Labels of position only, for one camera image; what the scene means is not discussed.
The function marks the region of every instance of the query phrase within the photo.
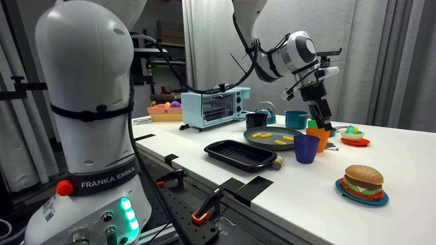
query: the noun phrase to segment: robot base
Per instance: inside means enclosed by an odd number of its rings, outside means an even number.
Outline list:
[[[84,198],[53,196],[30,219],[26,245],[133,244],[151,217],[139,177]]]

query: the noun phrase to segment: toy hamburger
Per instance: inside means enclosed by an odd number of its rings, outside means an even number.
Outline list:
[[[369,166],[351,165],[346,168],[340,185],[346,194],[359,200],[378,202],[384,199],[383,176]]]

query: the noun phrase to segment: blue cup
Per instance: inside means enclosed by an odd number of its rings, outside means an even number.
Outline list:
[[[312,164],[316,155],[319,139],[309,135],[294,136],[294,151],[297,161],[301,164]]]
[[[309,113],[301,111],[286,111],[286,128],[305,130]]]
[[[256,112],[256,113],[259,113],[259,115],[267,115],[268,117],[267,117],[267,124],[275,124],[275,115],[272,113],[272,112],[269,112],[269,111],[259,111],[259,112]]]

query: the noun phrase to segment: red object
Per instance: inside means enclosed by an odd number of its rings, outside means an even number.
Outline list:
[[[155,185],[156,185],[158,188],[162,188],[162,187],[165,187],[165,181],[158,181],[158,183],[155,183]]]
[[[58,196],[69,196],[73,191],[73,187],[69,180],[61,180],[56,185],[56,194]]]
[[[204,213],[200,218],[196,218],[195,215],[196,213],[190,215],[192,224],[196,226],[201,226],[208,221],[210,213]]]
[[[366,140],[366,139],[359,139],[359,140],[347,140],[347,139],[343,139],[340,138],[340,142],[343,145],[347,145],[347,146],[354,146],[354,147],[366,147],[370,142]]]

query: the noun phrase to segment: toy food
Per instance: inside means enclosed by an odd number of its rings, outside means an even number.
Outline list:
[[[283,140],[294,142],[294,138],[293,138],[293,136],[289,136],[289,135],[283,135]]]
[[[272,134],[263,134],[260,138],[261,139],[268,139],[268,138],[271,138],[272,136]]]
[[[283,146],[283,145],[286,145],[286,143],[282,142],[282,140],[274,140],[274,145]]]
[[[250,138],[257,139],[260,136],[261,136],[261,134],[253,134]]]
[[[351,165],[346,168],[340,185],[344,192],[361,200],[376,202],[384,198],[383,176],[369,166]]]
[[[346,140],[358,142],[358,140],[363,139],[363,132],[358,131],[357,127],[348,126],[346,128],[346,131],[340,132],[340,136],[342,136],[342,139],[346,139]]]

